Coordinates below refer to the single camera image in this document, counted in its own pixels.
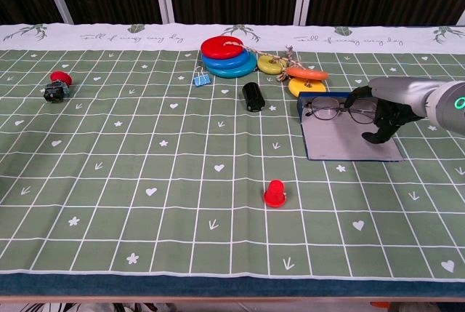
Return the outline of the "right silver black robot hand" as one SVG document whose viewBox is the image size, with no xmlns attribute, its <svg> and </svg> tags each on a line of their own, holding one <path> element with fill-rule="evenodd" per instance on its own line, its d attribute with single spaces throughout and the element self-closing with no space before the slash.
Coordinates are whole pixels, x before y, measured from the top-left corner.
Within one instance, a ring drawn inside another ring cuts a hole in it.
<svg viewBox="0 0 465 312">
<path fill-rule="evenodd" d="M 372 144 L 388 141 L 404 124 L 426 117 L 427 98 L 445 82 L 416 77 L 377 77 L 364 87 L 354 89 L 344 103 L 350 108 L 356 100 L 365 97 L 377 99 L 375 133 L 364 132 L 362 137 Z"/>
</svg>

